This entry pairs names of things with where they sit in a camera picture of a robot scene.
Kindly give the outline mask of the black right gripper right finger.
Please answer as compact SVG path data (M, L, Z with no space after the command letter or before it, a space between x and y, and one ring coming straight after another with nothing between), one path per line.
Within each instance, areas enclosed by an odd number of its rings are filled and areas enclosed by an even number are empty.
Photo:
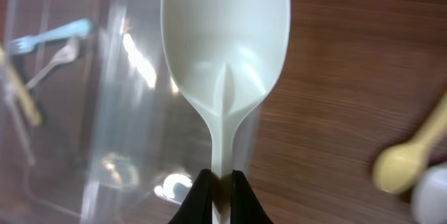
M233 170L232 173L230 223L273 224L244 173L239 170Z

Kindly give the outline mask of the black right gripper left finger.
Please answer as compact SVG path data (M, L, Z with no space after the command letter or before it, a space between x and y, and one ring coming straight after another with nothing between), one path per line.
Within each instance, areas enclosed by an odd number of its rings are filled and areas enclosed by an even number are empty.
M212 223L212 172L199 172L185 201L168 224L211 224Z

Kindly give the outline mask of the yellow plastic spoon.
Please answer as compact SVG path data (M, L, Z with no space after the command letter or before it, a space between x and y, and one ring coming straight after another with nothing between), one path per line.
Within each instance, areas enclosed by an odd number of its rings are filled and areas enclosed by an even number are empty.
M381 191L400 194L412 187L429 163L433 148L446 136L446 96L443 96L410 140L383 150L372 181Z

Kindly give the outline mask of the white plastic spoon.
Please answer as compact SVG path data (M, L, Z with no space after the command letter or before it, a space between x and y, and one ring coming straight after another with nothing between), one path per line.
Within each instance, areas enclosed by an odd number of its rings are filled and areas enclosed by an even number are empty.
M429 168L416 184L411 214L420 224L446 224L446 162Z
M291 0L161 0L171 77L212 138L213 223L230 220L235 134L279 80L290 26Z

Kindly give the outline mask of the yellow plastic fork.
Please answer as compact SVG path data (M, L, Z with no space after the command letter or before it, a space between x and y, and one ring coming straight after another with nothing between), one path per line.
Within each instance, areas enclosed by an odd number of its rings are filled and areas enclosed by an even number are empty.
M15 67L8 64L6 61L6 53L1 47L1 65L6 68L6 75L8 79L12 82L13 88L17 93L19 102L22 106L22 110L32 126L40 126L43 123L43 116L28 89L26 88L24 82L19 76Z

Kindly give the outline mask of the white plastic fork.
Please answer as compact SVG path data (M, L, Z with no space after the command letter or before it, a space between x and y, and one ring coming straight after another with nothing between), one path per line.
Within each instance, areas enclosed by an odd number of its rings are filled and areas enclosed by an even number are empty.
M67 40L66 45L54 54L50 62L27 82L26 88L33 89L36 87L37 84L57 66L74 62L78 58L79 53L80 38L77 36L70 37Z
M20 145L22 150L26 156L28 166L32 167L36 164L36 158L31 148L31 142L28 130L25 126L24 120L20 114L17 103L15 102L16 93L14 86L11 82L7 82L5 85L5 95L4 100L5 103L10 110L11 117L13 119L13 124L19 137Z

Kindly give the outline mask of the light blue plastic fork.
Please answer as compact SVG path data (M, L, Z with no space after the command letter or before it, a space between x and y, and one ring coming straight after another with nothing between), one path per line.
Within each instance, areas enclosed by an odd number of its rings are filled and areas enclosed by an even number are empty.
M37 44L63 40L71 36L85 37L92 29L93 23L91 20L87 18L76 20L37 35L28 35L14 39L10 43L10 53L27 54L32 52Z

